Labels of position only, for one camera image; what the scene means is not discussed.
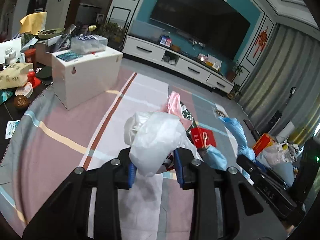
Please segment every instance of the drawer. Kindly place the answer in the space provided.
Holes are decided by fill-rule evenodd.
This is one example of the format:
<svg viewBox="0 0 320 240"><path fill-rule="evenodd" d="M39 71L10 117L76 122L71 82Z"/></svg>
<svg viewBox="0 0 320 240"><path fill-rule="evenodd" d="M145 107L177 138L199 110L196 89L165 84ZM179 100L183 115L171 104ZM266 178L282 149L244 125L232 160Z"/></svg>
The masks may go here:
<svg viewBox="0 0 320 240"><path fill-rule="evenodd" d="M145 43L143 41L137 41L130 37L124 45L123 53L127 53L133 56L152 59L154 61L161 61L165 50L153 46L152 44Z"/></svg>
<svg viewBox="0 0 320 240"><path fill-rule="evenodd" d="M229 93L233 88L233 85L231 85L227 81L219 78L218 76L216 76L214 74L210 74L210 77L208 78L207 83L212 85L215 88L218 88L218 89L226 92L226 93Z"/></svg>
<svg viewBox="0 0 320 240"><path fill-rule="evenodd" d="M206 71L203 68L198 67L197 65L194 65L190 63L189 61L186 61L182 58L179 58L176 66L176 71L181 72L189 77L192 77L198 81L206 83L208 77L210 76L210 72Z"/></svg>

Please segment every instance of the tv stand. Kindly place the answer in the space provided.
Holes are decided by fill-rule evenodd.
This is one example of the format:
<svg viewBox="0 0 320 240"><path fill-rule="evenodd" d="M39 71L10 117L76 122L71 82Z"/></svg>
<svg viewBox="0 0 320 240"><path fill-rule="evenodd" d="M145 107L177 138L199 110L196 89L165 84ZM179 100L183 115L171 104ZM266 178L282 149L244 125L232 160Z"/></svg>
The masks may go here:
<svg viewBox="0 0 320 240"><path fill-rule="evenodd" d="M156 42L128 35L122 52L164 66L226 93L230 93L233 88L232 82L210 66L192 60L190 57L161 46ZM163 56L168 53L175 55L174 64L164 62Z"/></svg>

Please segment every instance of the black television screen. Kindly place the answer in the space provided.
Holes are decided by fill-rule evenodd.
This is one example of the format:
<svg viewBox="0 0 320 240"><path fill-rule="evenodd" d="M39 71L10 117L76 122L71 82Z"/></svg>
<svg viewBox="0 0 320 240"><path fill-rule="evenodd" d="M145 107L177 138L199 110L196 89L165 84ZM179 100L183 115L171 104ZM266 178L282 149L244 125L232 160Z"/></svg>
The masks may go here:
<svg viewBox="0 0 320 240"><path fill-rule="evenodd" d="M224 0L158 0L151 17L233 59L250 23Z"/></svg>

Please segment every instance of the curtain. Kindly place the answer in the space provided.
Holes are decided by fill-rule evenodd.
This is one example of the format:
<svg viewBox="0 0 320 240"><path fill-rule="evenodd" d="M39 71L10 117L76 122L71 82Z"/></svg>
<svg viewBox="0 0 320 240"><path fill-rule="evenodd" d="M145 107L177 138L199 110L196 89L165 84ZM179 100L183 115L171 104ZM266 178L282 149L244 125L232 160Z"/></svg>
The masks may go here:
<svg viewBox="0 0 320 240"><path fill-rule="evenodd" d="M293 86L297 89L286 106ZM320 42L277 25L241 93L238 103L257 130L261 131L281 110L283 115L271 135L277 135L291 120L296 130L290 139L303 145L320 120Z"/></svg>

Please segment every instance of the blue plastic bag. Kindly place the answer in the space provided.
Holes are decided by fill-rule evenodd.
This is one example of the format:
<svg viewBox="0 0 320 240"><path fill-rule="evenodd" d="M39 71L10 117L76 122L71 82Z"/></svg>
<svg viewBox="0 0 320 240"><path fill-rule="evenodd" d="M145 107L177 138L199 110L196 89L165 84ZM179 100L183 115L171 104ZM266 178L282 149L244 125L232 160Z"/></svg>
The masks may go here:
<svg viewBox="0 0 320 240"><path fill-rule="evenodd" d="M207 148L208 159L206 163L216 170L227 170L227 159L225 156L215 147L209 145Z"/></svg>
<svg viewBox="0 0 320 240"><path fill-rule="evenodd" d="M232 135L236 138L236 141L238 143L238 153L237 155L243 154L248 159L250 159L252 162L256 162L256 155L254 154L254 151L248 147L247 139L244 135L243 128L240 124L240 122L236 118L229 118L229 117L219 117L221 121L223 121L224 126L232 133ZM248 179L250 176L245 171L242 170L242 174Z"/></svg>

